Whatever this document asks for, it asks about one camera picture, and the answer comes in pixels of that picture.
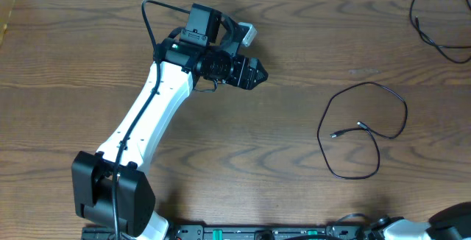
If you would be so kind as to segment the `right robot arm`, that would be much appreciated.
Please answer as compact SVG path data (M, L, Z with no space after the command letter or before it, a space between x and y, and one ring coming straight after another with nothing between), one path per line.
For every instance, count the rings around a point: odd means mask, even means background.
M364 229L366 240L470 240L470 202L453 205L427 222L385 216Z

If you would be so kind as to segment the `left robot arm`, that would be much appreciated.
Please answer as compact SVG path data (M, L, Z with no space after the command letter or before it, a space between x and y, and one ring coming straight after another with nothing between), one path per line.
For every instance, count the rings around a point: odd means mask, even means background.
M251 90L268 73L259 59L239 53L257 34L249 23L194 4L183 27L153 42L152 64L132 107L94 153L71 165L77 215L91 222L84 239L164 239L169 222L155 211L147 179L157 146L179 106L204 79Z

